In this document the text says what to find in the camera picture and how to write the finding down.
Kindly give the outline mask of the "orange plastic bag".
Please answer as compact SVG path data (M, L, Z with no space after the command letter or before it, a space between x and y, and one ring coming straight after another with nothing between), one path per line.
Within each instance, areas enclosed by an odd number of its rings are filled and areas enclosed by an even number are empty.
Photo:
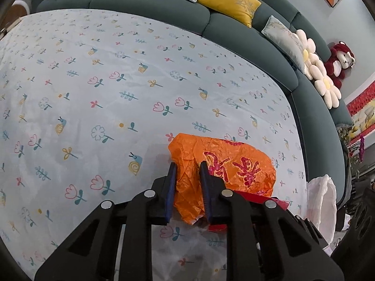
M179 133L169 144L177 165L174 206L182 221L195 224L205 214L200 164L222 179L226 188L270 197L277 179L271 159L253 146L236 141Z

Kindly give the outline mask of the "red paper box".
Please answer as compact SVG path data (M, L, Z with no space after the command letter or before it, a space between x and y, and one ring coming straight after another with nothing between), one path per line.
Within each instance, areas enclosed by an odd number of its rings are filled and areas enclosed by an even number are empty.
M280 206L283 210L288 210L289 202L285 200L279 200L277 197L266 197L263 195L258 195L258 194L253 194L253 193L247 193L247 192L240 192L240 191L235 191L236 194L241 195L243 199L246 201L252 203L252 204L264 204L268 200L274 200L275 203ZM217 220L219 219L218 216L220 213L222 214L222 211L219 211L217 215L214 214L215 208L217 206L212 205L211 206L211 211L212 214L211 216L214 217L214 222L209 221L209 231L210 232L215 232L215 233L220 233L220 232L225 232L227 230L227 225L224 223L217 223Z

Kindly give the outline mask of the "white lined trash bin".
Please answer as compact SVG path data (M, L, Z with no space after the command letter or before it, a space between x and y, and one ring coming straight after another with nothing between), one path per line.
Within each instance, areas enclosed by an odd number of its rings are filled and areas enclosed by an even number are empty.
M312 179L307 184L306 217L328 244L336 229L336 186L329 175Z

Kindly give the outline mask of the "potted flower arrangement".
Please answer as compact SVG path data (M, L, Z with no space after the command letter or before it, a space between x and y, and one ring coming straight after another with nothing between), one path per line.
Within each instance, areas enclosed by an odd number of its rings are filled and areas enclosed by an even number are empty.
M359 140L352 142L350 140L351 128L349 126L341 126L336 129L343 149L346 172L352 178L356 177L360 173L359 168L364 159L364 138L361 136Z

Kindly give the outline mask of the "dark green sectional sofa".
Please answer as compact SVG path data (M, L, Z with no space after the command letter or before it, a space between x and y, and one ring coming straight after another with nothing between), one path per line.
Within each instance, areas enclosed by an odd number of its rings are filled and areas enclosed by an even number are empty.
M225 47L271 75L292 104L308 178L328 174L343 206L352 188L346 150L339 145L336 129L350 125L345 104L327 108L306 76L293 66L263 34L269 17L276 17L291 31L303 29L317 41L318 54L328 59L328 47L312 24L287 0L260 0L252 27L187 0L26 0L32 13L58 9L93 8L152 18L194 32Z

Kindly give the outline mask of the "floral light blue tablecloth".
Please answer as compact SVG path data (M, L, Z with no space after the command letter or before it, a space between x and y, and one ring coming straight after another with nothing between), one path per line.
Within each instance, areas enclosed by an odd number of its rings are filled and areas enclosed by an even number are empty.
M180 133L248 143L273 195L306 214L297 126L284 92L200 36L100 10L24 17L1 40L1 239L28 277L103 200L169 170Z

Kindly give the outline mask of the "daisy flower pillow lower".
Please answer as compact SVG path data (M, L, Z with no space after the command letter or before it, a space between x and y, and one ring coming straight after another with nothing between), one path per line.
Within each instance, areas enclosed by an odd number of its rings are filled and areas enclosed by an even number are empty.
M314 87L323 98L327 108L338 108L341 92L334 85L333 80L327 75L323 62L319 59L315 60L308 70Z

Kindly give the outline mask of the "daisy flower pillow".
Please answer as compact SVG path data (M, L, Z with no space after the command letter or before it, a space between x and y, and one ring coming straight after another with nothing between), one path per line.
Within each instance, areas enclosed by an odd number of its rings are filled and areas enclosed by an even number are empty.
M334 85L333 80L327 75L323 62L319 59L315 60L308 70L314 87L323 98L327 108L338 108L341 92Z
M315 54L316 44L312 38L307 37L302 29L297 29L295 35L301 41L303 47L304 74L310 81L312 81L313 77L310 73L310 67L314 64L318 56L315 55L311 60L310 55Z

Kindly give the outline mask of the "daisy flower pillow upper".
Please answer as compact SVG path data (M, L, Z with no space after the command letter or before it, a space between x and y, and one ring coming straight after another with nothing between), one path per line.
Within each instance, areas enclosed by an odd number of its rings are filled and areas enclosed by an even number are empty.
M304 74L310 81L312 81L313 77L310 73L310 67L314 64L318 56L315 55L311 60L310 55L315 54L316 44L312 38L307 37L302 29L297 29L295 35L301 41L303 47Z

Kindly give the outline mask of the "light green cushion right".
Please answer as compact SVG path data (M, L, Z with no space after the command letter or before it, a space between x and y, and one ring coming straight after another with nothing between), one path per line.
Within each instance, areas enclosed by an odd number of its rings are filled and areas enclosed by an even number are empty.
M292 64L304 73L305 41L284 26L279 19L270 16L261 33L268 38L282 53L284 53Z

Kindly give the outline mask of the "yellow cushion centre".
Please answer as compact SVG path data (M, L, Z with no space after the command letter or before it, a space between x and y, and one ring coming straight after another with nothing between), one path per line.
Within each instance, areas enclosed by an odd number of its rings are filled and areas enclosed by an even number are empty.
M259 0L197 0L197 2L239 21L248 28L252 27L252 19L261 6Z

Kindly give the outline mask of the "red monkey plush toy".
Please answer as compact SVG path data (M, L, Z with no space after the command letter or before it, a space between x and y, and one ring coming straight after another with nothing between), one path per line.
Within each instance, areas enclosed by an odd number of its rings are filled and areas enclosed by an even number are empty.
M324 63L327 75L332 79L334 85L341 89L345 78L345 70L351 69L355 64L355 56L347 44L339 41L331 49L330 58Z

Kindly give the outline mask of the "wooden chair white frame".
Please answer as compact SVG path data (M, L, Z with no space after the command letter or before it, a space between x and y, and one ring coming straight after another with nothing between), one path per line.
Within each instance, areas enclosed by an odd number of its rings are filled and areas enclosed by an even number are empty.
M1 20L1 36L4 38L12 28L14 28L21 21L21 17L30 14L29 6L25 1L16 0L8 12L5 14L4 19Z

